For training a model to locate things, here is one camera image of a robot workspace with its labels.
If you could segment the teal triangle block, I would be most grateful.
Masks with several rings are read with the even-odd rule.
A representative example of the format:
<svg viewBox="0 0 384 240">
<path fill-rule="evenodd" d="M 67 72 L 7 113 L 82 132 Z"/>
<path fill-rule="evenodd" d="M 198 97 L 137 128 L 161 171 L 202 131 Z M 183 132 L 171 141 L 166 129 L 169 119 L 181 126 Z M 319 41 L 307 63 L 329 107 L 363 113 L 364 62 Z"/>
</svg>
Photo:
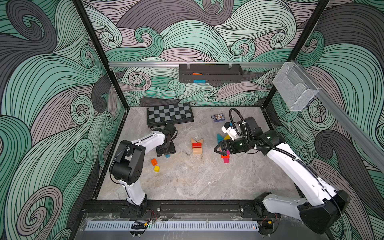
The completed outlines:
<svg viewBox="0 0 384 240">
<path fill-rule="evenodd" d="M 218 143 L 220 143 L 223 140 L 224 140 L 224 137 L 222 135 L 220 135 L 220 134 L 217 134 L 217 141 L 218 141 Z"/>
</svg>

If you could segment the wooden rectangular block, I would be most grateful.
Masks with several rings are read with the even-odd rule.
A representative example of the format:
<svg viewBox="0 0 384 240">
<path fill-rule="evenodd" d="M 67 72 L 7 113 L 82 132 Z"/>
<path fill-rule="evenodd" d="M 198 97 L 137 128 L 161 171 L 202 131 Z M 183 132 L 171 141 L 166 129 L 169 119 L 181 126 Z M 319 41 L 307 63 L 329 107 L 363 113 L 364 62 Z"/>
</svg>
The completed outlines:
<svg viewBox="0 0 384 240">
<path fill-rule="evenodd" d="M 193 154 L 194 155 L 201 155 L 203 153 L 202 148 L 193 148 Z"/>
</svg>

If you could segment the red rectangular block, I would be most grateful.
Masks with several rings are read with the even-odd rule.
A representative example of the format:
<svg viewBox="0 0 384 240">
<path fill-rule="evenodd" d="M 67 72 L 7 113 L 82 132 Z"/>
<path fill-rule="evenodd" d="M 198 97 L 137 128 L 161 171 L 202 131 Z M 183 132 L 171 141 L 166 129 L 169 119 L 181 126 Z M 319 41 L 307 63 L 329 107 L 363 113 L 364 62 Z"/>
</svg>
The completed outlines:
<svg viewBox="0 0 384 240">
<path fill-rule="evenodd" d="M 202 143 L 192 143 L 193 149 L 200 149 L 202 147 Z"/>
</svg>

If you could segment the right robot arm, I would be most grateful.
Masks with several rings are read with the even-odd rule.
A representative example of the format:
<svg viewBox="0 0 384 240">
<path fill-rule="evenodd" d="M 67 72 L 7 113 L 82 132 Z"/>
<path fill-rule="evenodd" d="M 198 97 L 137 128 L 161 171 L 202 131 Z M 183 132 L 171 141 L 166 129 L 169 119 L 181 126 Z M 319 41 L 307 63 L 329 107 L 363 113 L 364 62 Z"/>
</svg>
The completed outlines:
<svg viewBox="0 0 384 240">
<path fill-rule="evenodd" d="M 222 157 L 248 153 L 251 150 L 263 153 L 277 164 L 303 193 L 300 199 L 281 197 L 264 192 L 255 199 L 256 214 L 267 217 L 282 214 L 301 220 L 310 230 L 324 234 L 332 224 L 342 218 L 350 202 L 344 190 L 336 190 L 324 181 L 293 152 L 286 141 L 275 131 L 257 129 L 250 138 L 240 136 L 234 127 L 222 127 L 230 138 L 215 147 Z"/>
</svg>

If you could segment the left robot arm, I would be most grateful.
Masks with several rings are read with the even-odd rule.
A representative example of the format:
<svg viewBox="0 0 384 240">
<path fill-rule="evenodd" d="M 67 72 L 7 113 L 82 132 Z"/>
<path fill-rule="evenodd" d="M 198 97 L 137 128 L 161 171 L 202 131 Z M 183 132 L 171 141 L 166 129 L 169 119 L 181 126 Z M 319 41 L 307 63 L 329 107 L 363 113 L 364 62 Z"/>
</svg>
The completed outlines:
<svg viewBox="0 0 384 240">
<path fill-rule="evenodd" d="M 142 189 L 140 176 L 143 171 L 146 154 L 156 149 L 160 154 L 167 155 L 175 152 L 173 143 L 178 131 L 174 126 L 170 129 L 156 128 L 151 134 L 135 141 L 121 141 L 115 154 L 109 173 L 111 181 L 121 185 L 126 194 L 129 207 L 139 213 L 147 211 L 148 197 Z"/>
</svg>

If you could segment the orange cube block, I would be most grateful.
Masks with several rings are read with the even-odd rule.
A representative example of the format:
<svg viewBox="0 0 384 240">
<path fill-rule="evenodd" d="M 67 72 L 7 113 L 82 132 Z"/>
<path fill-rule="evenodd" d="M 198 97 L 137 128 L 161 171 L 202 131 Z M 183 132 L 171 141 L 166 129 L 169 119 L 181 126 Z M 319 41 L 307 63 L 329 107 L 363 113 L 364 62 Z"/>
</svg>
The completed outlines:
<svg viewBox="0 0 384 240">
<path fill-rule="evenodd" d="M 157 162 L 156 159 L 152 159 L 152 160 L 151 160 L 151 163 L 152 163 L 152 165 L 153 165 L 154 167 L 158 165 L 158 162 Z"/>
</svg>

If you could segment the playing card box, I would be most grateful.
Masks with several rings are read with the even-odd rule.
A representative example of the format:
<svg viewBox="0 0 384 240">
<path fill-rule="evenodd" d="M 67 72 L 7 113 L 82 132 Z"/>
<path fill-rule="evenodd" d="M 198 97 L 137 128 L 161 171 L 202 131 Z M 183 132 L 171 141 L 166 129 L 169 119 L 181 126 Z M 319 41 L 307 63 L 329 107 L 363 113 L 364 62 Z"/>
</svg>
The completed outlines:
<svg viewBox="0 0 384 240">
<path fill-rule="evenodd" d="M 212 118 L 214 123 L 223 122 L 226 120 L 224 114 L 215 114 L 215 115 L 212 115 L 211 118 Z"/>
</svg>

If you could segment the black grey chessboard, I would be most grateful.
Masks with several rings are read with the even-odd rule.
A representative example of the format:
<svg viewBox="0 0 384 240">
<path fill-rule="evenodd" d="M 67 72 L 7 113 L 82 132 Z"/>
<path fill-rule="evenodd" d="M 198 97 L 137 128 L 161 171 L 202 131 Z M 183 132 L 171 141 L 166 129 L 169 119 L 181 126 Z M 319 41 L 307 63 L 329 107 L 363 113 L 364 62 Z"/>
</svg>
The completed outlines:
<svg viewBox="0 0 384 240">
<path fill-rule="evenodd" d="M 194 121 L 192 107 L 189 103 L 171 104 L 147 108 L 148 128 L 163 127 L 166 124 L 184 124 Z"/>
</svg>

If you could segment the clear acrylic holder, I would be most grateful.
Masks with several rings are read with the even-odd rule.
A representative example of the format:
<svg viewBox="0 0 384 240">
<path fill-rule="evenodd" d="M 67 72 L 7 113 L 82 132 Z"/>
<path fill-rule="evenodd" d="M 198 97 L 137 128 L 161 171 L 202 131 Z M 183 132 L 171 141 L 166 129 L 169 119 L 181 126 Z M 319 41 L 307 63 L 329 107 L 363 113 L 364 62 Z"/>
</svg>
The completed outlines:
<svg viewBox="0 0 384 240">
<path fill-rule="evenodd" d="M 273 85 L 292 112 L 302 111 L 319 92 L 305 69 L 295 62 L 282 65 Z"/>
</svg>

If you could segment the black wall tray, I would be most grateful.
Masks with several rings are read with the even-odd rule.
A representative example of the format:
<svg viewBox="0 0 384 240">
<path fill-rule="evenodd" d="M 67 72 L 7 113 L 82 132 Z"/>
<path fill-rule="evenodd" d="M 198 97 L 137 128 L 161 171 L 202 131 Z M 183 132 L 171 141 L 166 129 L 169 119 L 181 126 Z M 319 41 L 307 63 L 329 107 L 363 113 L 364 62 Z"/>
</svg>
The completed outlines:
<svg viewBox="0 0 384 240">
<path fill-rule="evenodd" d="M 224 83 L 240 83 L 244 72 L 240 65 L 179 65 L 181 83 L 209 83 L 214 86 Z"/>
</svg>

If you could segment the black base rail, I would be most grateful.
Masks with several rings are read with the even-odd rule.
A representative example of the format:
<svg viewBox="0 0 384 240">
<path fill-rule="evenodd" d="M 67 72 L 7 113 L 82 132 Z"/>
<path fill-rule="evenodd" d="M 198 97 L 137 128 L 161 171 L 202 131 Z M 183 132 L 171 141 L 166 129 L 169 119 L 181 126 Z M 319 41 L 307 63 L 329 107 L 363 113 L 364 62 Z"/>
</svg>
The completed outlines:
<svg viewBox="0 0 384 240">
<path fill-rule="evenodd" d="M 85 201 L 81 213 L 116 214 L 122 218 L 163 218 L 169 219 L 177 214 L 234 214 L 241 218 L 289 216 L 288 208 L 273 210 L 262 206 L 255 200 L 146 200 L 140 206 L 129 204 L 126 200 Z"/>
</svg>

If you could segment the aluminium wall rail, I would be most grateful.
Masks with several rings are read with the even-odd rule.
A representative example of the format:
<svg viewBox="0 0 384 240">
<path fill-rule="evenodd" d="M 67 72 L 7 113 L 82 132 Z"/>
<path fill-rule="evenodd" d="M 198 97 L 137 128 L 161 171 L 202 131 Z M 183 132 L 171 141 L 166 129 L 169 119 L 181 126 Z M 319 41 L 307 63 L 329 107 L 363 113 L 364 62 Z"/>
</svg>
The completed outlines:
<svg viewBox="0 0 384 240">
<path fill-rule="evenodd" d="M 280 68 L 284 62 L 109 62 L 110 68 L 177 68 L 179 65 L 225 65 L 232 67 L 233 65 L 241 65 L 242 68 Z"/>
</svg>

